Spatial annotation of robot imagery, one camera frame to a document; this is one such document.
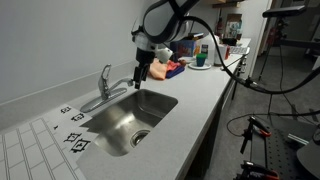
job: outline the cup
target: cup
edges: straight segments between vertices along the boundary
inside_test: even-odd
[[[226,54],[227,54],[227,46],[219,44],[218,48],[219,48],[222,60],[225,60],[226,59]],[[215,52],[214,64],[213,65],[217,66],[217,67],[222,66],[218,51]]]
[[[197,54],[196,56],[197,66],[202,67],[204,65],[204,62],[206,61],[206,58],[207,58],[207,54],[203,54],[203,53]]]

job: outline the grout line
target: grout line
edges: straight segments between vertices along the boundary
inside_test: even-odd
[[[56,165],[55,167],[53,167],[52,168],[52,171],[54,170],[54,169],[56,169],[57,167],[59,167],[61,164],[63,164],[63,163],[66,163],[65,161],[62,161],[60,164],[58,164],[58,165]]]
[[[46,158],[46,156],[45,156],[45,154],[44,154],[44,152],[43,152],[43,149],[42,149],[42,146],[41,146],[40,141],[39,141],[39,139],[38,139],[38,136],[37,136],[37,134],[36,134],[36,132],[35,132],[35,130],[34,130],[34,128],[33,128],[32,125],[31,125],[31,130],[32,130],[32,132],[33,132],[33,135],[35,136],[35,139],[36,139],[37,144],[38,144],[38,146],[39,146],[41,155],[42,155],[42,157],[43,157],[43,159],[44,159],[44,162],[46,163],[47,169],[48,169],[48,171],[49,171],[49,173],[50,173],[50,176],[51,176],[52,179],[55,179],[55,178],[54,178],[54,175],[53,175],[53,172],[52,172],[51,169],[50,169],[49,162],[48,162],[48,160],[47,160],[47,158]]]
[[[4,161],[5,161],[6,175],[7,175],[7,179],[10,179],[6,140],[4,138],[4,135],[2,136],[2,144],[3,144],[3,154],[4,154]]]
[[[31,131],[31,129],[29,129],[29,130],[27,130],[27,131],[25,131],[25,132],[23,132],[23,133],[20,133],[20,134],[24,134],[24,133],[27,133],[27,132],[29,132],[29,131]]]
[[[21,134],[20,134],[20,130],[19,129],[17,129],[17,134],[18,134],[18,138],[19,138],[19,142],[20,142],[20,148],[21,148],[21,151],[22,151],[22,155],[23,155],[23,158],[25,160],[25,164],[26,164],[28,175],[29,175],[29,179],[32,179],[32,175],[31,175],[31,171],[30,171],[30,167],[29,167],[26,151],[25,151],[24,146],[23,146],[23,142],[22,142],[22,138],[21,138]]]
[[[46,130],[46,129],[45,129]],[[45,130],[43,130],[43,131],[40,131],[40,132],[38,132],[38,133],[36,133],[36,134],[41,134],[41,133],[43,133]]]
[[[22,161],[17,162],[17,163],[16,163],[16,164],[14,164],[13,166],[9,167],[9,169],[11,169],[11,168],[13,168],[13,167],[17,166],[18,164],[20,164],[20,163],[21,163],[21,162],[23,162],[23,161],[24,161],[24,159],[23,159]]]
[[[47,123],[45,123],[44,119],[42,119],[42,122],[44,123],[44,125],[46,126],[46,128],[49,129],[49,127],[48,127]],[[58,143],[57,140],[54,138],[54,136],[52,135],[51,131],[49,130],[48,132],[49,132],[51,138],[53,139],[54,144],[56,144],[56,146],[57,146],[57,148],[58,148],[61,156],[63,157],[64,161],[66,162],[66,164],[67,164],[69,170],[71,171],[72,175],[74,176],[75,179],[78,179],[78,177],[77,177],[76,173],[73,171],[73,169],[72,169],[72,167],[71,167],[71,165],[70,165],[67,157],[65,157],[63,151],[60,149],[59,143]]]
[[[40,164],[42,164],[44,162],[44,160],[43,161],[41,161],[41,162],[39,162],[38,164],[36,164],[36,165],[34,165],[32,168],[30,168],[30,169],[33,169],[33,168],[35,168],[35,167],[37,167],[37,166],[39,166]]]
[[[6,147],[7,149],[10,149],[10,148],[12,148],[13,146],[15,146],[15,145],[17,145],[17,144],[20,144],[20,143],[16,143],[16,144],[14,144],[14,145],[11,145],[11,146],[9,146],[9,147]]]
[[[50,146],[48,146],[48,147],[44,148],[44,149],[43,149],[43,151],[45,151],[46,149],[48,149],[49,147],[51,147],[51,146],[53,146],[53,145],[54,145],[54,143],[53,143],[53,144],[51,144]]]
[[[37,144],[37,143],[33,143],[33,144],[31,144],[30,146],[25,147],[24,149],[28,149],[29,147],[31,147],[31,146],[33,146],[33,145],[35,145],[35,144]]]

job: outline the black cable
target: black cable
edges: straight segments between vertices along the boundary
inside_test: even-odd
[[[242,57],[238,58],[237,60],[235,60],[233,63],[229,64],[227,67],[230,67],[232,64],[238,62],[240,59],[242,59]]]
[[[284,66],[283,66],[283,56],[282,56],[282,49],[281,46],[279,46],[279,50],[280,50],[280,64],[281,64],[281,77],[280,77],[280,90],[282,91],[282,82],[283,82],[283,74],[284,74]],[[282,94],[283,97],[286,99],[286,101],[288,102],[289,106],[299,115],[300,113],[296,110],[296,108],[293,107],[293,104],[291,103],[291,101],[289,100],[289,98],[285,95]],[[308,121],[311,124],[315,124],[314,122],[310,121],[309,119],[307,119],[304,116],[301,116],[304,120]]]
[[[242,137],[242,135],[233,133],[233,132],[230,130],[230,128],[229,128],[229,124],[230,124],[232,121],[235,121],[235,120],[237,120],[237,119],[240,119],[240,118],[243,118],[243,117],[246,117],[246,116],[255,116],[255,115],[269,115],[269,114],[255,114],[255,113],[251,113],[251,114],[245,114],[245,115],[243,115],[243,116],[238,116],[238,117],[233,118],[233,119],[231,119],[231,120],[228,121],[228,123],[227,123],[227,130],[229,131],[230,134],[232,134],[232,135],[234,135],[234,136],[236,136],[236,137]]]
[[[287,89],[284,91],[271,91],[271,90],[267,90],[265,88],[262,88],[260,86],[258,86],[255,82],[253,82],[250,78],[244,80],[241,78],[236,77],[224,64],[223,60],[222,60],[222,56],[221,53],[219,51],[218,48],[218,43],[216,41],[216,39],[214,38],[214,34],[210,28],[210,26],[202,19],[194,17],[194,16],[185,16],[181,19],[182,21],[194,21],[194,22],[198,22],[199,24],[201,24],[202,26],[204,26],[209,33],[211,34],[215,46],[216,46],[216,50],[218,52],[219,58],[220,58],[220,62],[223,66],[223,68],[225,69],[226,73],[233,79],[235,80],[237,83],[240,83],[242,85],[244,85],[245,87],[252,89],[254,91],[260,92],[260,93],[264,93],[264,94],[285,94],[285,93],[289,93],[292,92],[294,90],[297,90],[299,88],[301,88],[302,86],[304,86],[305,84],[307,84],[308,82],[310,82],[311,80],[313,80],[318,74],[320,74],[320,67],[318,67],[317,69],[315,69],[314,71],[312,71],[301,83],[299,83],[297,86],[291,88],[291,89]]]
[[[167,47],[168,49],[170,49],[170,47],[166,44],[166,43],[162,43],[165,47]]]
[[[190,28],[189,34],[191,33],[191,31],[192,31],[192,29],[193,29],[193,25],[194,25],[194,21],[192,21],[192,25],[191,25],[191,28]]]

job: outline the cardboard box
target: cardboard box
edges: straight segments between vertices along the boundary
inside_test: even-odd
[[[181,40],[171,42],[170,49],[177,59],[180,57],[194,57],[200,52],[200,41]]]

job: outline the stainless steel sink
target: stainless steel sink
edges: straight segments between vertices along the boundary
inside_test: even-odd
[[[149,90],[139,90],[86,122],[98,133],[95,144],[112,156],[123,156],[174,108],[178,100]]]

